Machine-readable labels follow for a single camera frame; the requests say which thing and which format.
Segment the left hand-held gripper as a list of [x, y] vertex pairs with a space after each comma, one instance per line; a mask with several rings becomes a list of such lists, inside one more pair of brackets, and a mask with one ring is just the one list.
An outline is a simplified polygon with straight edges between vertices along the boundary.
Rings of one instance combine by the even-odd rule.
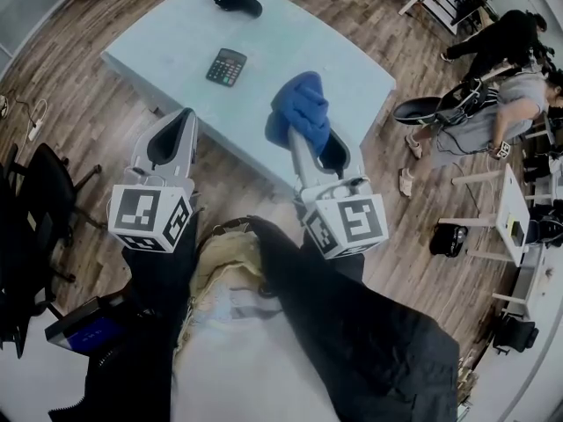
[[[172, 253], [194, 212], [194, 182], [199, 119], [191, 108], [168, 113], [139, 137], [131, 165], [113, 186], [107, 229], [135, 251]], [[166, 170], [166, 178], [145, 170]]]

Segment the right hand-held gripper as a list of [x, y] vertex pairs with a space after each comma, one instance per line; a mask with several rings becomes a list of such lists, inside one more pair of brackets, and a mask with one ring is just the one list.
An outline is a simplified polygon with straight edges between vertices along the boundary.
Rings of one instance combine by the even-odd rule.
[[344, 178], [350, 162], [349, 148], [336, 131], [330, 131], [318, 158], [294, 128], [289, 129], [289, 146], [304, 187], [302, 223], [325, 259], [360, 254], [389, 239], [383, 197], [373, 193], [368, 177], [325, 184], [325, 173]]

